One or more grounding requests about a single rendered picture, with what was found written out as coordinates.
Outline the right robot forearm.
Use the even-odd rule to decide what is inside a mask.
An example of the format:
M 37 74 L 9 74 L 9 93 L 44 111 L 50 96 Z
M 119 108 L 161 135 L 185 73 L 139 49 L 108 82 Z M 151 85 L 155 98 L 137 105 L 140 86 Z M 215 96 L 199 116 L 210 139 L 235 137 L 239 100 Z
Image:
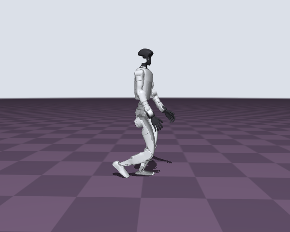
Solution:
M 149 106 L 149 104 L 147 102 L 147 98 L 146 98 L 145 92 L 143 90 L 141 90 L 139 92 L 139 98 L 140 98 L 139 102 L 141 103 L 142 107 L 144 108 L 144 111 L 146 113 L 148 113 L 149 116 L 152 116 L 153 112 L 152 112 L 151 107 Z

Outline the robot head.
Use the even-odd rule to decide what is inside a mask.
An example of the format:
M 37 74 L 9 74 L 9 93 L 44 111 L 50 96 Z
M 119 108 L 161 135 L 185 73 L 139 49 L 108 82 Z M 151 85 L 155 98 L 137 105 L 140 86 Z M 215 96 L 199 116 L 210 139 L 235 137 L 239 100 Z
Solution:
M 139 52 L 138 52 L 138 55 L 139 56 L 143 56 L 143 58 L 146 58 L 146 63 L 142 63 L 141 66 L 144 66 L 147 68 L 147 65 L 150 65 L 151 64 L 151 57 L 153 56 L 153 52 L 150 50 L 150 49 L 141 49 Z M 140 66 L 140 68 L 141 68 Z

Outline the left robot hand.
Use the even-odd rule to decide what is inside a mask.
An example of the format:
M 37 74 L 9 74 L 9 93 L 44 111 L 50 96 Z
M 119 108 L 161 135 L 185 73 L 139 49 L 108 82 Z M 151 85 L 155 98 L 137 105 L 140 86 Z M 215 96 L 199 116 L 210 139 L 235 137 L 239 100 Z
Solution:
M 167 110 L 167 108 L 165 106 L 162 106 L 162 107 L 164 109 L 163 113 L 165 113 L 165 115 L 168 117 L 170 123 L 174 122 L 174 120 L 175 120 L 174 113 L 170 110 Z

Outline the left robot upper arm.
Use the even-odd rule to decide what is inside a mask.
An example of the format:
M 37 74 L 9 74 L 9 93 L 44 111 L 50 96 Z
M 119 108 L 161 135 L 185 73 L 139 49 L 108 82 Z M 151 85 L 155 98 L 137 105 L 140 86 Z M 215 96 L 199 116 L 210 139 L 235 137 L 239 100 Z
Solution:
M 154 86 L 154 84 L 152 82 L 151 95 L 150 95 L 151 97 L 154 97 L 157 94 L 156 90 L 153 89 L 153 86 Z

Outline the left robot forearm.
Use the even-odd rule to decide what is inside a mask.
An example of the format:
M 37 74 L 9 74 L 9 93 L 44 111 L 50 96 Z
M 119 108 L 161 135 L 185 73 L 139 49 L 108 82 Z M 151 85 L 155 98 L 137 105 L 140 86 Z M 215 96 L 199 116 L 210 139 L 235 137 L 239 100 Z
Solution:
M 154 96 L 152 100 L 155 102 L 156 107 L 159 108 L 159 110 L 160 110 L 161 112 L 163 112 L 163 111 L 164 111 L 164 109 L 163 109 L 163 107 L 162 107 L 163 104 L 162 104 L 161 101 L 159 100 L 158 94 L 156 94 L 156 96 Z

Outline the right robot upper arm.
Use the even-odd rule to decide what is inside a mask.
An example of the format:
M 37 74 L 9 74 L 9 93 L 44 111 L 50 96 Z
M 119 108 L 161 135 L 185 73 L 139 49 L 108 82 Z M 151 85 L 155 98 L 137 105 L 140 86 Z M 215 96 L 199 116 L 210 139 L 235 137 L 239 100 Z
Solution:
M 136 78 L 136 95 L 139 98 L 139 92 L 142 90 L 143 84 L 144 84 L 144 78 L 145 72 L 144 70 L 136 70 L 135 71 L 135 78 Z

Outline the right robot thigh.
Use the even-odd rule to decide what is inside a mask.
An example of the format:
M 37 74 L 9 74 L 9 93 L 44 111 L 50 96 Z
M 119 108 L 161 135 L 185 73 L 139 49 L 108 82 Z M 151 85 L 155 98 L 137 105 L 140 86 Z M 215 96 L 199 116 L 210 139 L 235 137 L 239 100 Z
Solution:
M 134 123 L 135 123 L 136 127 L 138 127 L 138 128 L 143 127 L 142 136 L 144 138 L 145 143 L 148 146 L 148 148 L 146 150 L 149 150 L 152 153 L 152 157 L 153 157 L 154 152 L 155 152 L 155 137 L 154 137 L 154 133 L 153 133 L 153 129 L 151 127 L 151 124 L 149 123 L 146 116 L 142 116 L 142 114 L 137 115 L 137 118 L 135 119 Z

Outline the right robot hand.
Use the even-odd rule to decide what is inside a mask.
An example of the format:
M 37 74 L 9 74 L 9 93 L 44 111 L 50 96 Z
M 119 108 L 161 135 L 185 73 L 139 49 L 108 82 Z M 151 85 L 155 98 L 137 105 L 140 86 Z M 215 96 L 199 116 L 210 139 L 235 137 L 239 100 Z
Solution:
M 152 116 L 149 116 L 149 114 L 147 113 L 147 116 L 148 116 L 149 119 L 151 119 L 151 123 L 154 126 L 155 131 L 156 131 L 156 127 L 157 127 L 157 131 L 159 131 L 159 130 L 161 130 L 161 128 L 163 128 L 163 126 L 161 124 L 161 123 L 163 123 L 163 121 L 161 119 L 159 119 L 158 117 L 156 117 L 154 113 L 153 113 Z M 160 125 L 161 125 L 161 127 L 160 127 Z

